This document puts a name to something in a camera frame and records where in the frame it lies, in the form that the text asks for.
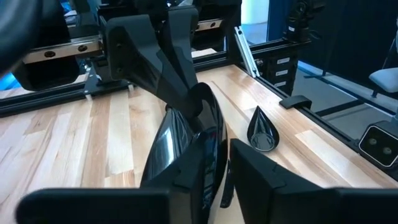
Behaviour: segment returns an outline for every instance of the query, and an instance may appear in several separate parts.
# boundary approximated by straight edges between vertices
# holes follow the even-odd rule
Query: light wood surface
[[[214,91],[229,138],[244,142],[259,105],[280,144],[266,156],[322,187],[395,188],[375,168],[235,66],[198,74]],[[138,187],[164,102],[136,88],[0,119],[0,223],[25,194],[48,187]],[[242,224],[238,200],[216,223]]]

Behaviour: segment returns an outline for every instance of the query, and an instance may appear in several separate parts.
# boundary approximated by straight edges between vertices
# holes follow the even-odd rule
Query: label
[[[289,62],[289,61],[290,61],[290,58],[283,58],[283,59],[279,59],[276,62],[276,64],[282,64],[282,63],[286,63],[286,62]]]
[[[276,76],[279,76],[279,75],[286,75],[287,72],[288,72],[288,70],[283,70],[283,71],[277,72],[277,73],[276,73]]]
[[[284,85],[286,85],[286,82],[276,83],[274,86],[275,87],[280,87],[280,86],[284,86]]]

